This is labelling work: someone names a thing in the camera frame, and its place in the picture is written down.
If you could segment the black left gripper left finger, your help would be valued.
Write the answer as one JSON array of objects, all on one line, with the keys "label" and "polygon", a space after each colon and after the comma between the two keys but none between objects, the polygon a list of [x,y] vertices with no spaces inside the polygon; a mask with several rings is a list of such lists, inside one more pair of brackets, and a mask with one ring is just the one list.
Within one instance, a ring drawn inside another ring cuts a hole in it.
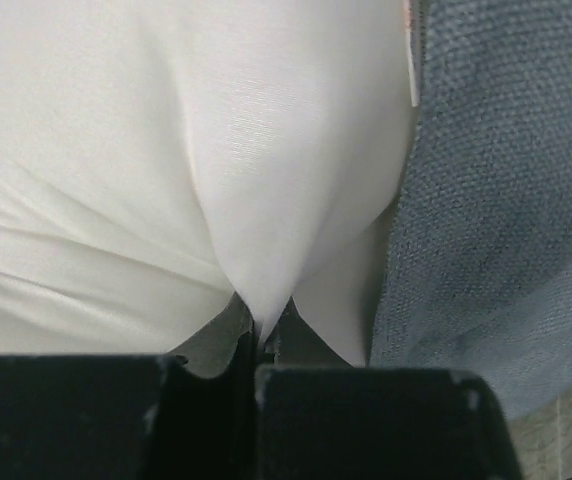
[{"label": "black left gripper left finger", "polygon": [[0,479],[241,479],[255,332],[239,297],[175,352],[0,355]]}]

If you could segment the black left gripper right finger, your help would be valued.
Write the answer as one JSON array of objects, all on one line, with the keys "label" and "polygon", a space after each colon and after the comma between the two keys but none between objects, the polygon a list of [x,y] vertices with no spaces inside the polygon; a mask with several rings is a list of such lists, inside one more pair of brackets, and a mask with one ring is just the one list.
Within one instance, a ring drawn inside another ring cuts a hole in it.
[{"label": "black left gripper right finger", "polygon": [[284,361],[288,302],[255,374],[258,479],[518,479],[502,408],[461,370]]}]

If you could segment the blue fish print pillowcase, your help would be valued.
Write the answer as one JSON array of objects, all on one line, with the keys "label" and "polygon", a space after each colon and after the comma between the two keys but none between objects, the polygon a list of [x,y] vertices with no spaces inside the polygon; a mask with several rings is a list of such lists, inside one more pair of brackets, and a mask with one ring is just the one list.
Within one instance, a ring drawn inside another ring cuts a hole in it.
[{"label": "blue fish print pillowcase", "polygon": [[369,362],[517,418],[572,385],[572,1],[426,2],[421,66]]}]

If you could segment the white pillow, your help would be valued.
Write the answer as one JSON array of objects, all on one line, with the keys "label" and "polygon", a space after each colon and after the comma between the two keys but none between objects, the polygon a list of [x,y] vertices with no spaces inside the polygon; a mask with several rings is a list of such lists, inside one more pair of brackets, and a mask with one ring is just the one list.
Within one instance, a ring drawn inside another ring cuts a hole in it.
[{"label": "white pillow", "polygon": [[0,353],[168,352],[239,294],[366,363],[404,1],[0,1]]}]

